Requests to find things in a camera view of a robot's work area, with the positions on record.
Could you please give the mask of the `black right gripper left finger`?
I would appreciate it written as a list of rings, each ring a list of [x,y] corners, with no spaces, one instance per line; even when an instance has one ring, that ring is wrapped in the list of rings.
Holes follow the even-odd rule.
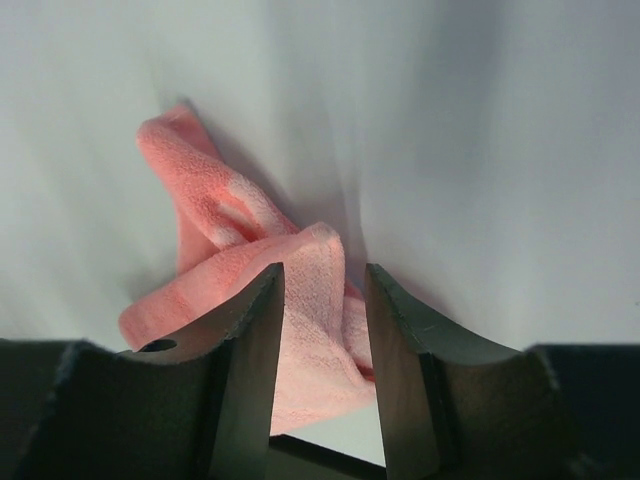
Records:
[[[284,269],[137,352],[1,344],[5,479],[261,479]]]

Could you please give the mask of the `pink white striped towel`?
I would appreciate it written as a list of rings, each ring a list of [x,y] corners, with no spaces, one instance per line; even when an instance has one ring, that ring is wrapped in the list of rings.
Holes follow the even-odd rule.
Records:
[[[136,134],[176,213],[176,276],[120,315],[133,349],[235,296],[266,266],[285,272],[284,318],[271,431],[275,435],[370,404],[374,372],[364,299],[347,279],[339,234],[299,228],[228,166],[196,114],[177,106]]]

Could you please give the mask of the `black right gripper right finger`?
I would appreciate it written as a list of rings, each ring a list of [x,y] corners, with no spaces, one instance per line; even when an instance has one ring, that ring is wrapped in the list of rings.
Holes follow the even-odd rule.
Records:
[[[386,270],[366,317],[391,479],[635,479],[639,349],[518,351],[450,320]]]

